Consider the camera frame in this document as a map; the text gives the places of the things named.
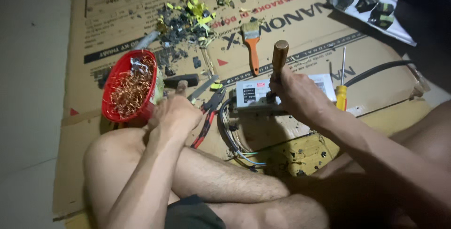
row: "copper wire scraps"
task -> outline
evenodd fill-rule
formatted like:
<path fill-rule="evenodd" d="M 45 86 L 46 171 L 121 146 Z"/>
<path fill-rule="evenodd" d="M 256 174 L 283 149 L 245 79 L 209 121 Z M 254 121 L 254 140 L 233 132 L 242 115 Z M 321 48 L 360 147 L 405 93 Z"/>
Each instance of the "copper wire scraps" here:
<path fill-rule="evenodd" d="M 149 56 L 138 58 L 139 63 L 147 66 L 134 65 L 132 70 L 122 72 L 118 77 L 112 77 L 110 94 L 112 113 L 125 119 L 138 111 L 149 94 L 152 84 L 154 61 Z"/>

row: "paint brush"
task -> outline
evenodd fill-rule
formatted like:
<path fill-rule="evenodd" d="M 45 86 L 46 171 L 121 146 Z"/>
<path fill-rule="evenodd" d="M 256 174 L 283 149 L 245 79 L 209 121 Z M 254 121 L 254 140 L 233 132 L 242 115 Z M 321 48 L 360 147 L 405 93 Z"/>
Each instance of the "paint brush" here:
<path fill-rule="evenodd" d="M 258 21 L 249 22 L 241 25 L 241 31 L 245 39 L 245 44 L 249 47 L 249 58 L 251 70 L 255 76 L 258 76 L 258 55 L 257 42 L 260 40 L 260 23 Z"/>

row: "red pliers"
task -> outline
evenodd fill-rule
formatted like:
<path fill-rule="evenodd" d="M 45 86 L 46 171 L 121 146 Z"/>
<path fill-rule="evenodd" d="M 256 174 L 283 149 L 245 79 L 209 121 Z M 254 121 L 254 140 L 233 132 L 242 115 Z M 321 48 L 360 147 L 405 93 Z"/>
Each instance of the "red pliers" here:
<path fill-rule="evenodd" d="M 204 102 L 200 107 L 202 113 L 203 114 L 206 113 L 205 123 L 203 124 L 199 136 L 196 138 L 196 140 L 194 140 L 193 144 L 191 145 L 191 148 L 197 149 L 199 145 L 202 143 L 202 141 L 205 139 L 208 130 L 210 130 L 211 123 L 213 122 L 215 115 L 217 115 L 218 113 L 216 109 L 219 106 L 219 103 L 221 103 L 221 101 L 223 100 L 225 94 L 226 89 L 224 87 L 218 89 L 213 94 L 211 99 L 207 103 Z"/>

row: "white floor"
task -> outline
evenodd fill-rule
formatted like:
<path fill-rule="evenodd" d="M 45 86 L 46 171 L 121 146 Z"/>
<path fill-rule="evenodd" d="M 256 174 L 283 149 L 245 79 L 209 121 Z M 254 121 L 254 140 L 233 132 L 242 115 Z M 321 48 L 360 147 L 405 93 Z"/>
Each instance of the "white floor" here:
<path fill-rule="evenodd" d="M 70 0 L 0 0 L 0 228 L 64 228 L 51 211 Z M 434 85 L 436 106 L 451 96 Z"/>

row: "yellow screwdriver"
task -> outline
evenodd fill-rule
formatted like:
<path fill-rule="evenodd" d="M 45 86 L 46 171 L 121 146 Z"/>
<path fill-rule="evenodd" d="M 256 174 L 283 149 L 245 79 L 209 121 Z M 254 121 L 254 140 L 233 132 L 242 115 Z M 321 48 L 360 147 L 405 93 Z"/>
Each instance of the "yellow screwdriver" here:
<path fill-rule="evenodd" d="M 341 67 L 341 84 L 335 89 L 335 95 L 337 97 L 337 108 L 346 111 L 348 100 L 346 99 L 347 87 L 343 85 L 345 80 L 345 58 L 346 58 L 346 47 L 343 48 L 343 65 Z"/>

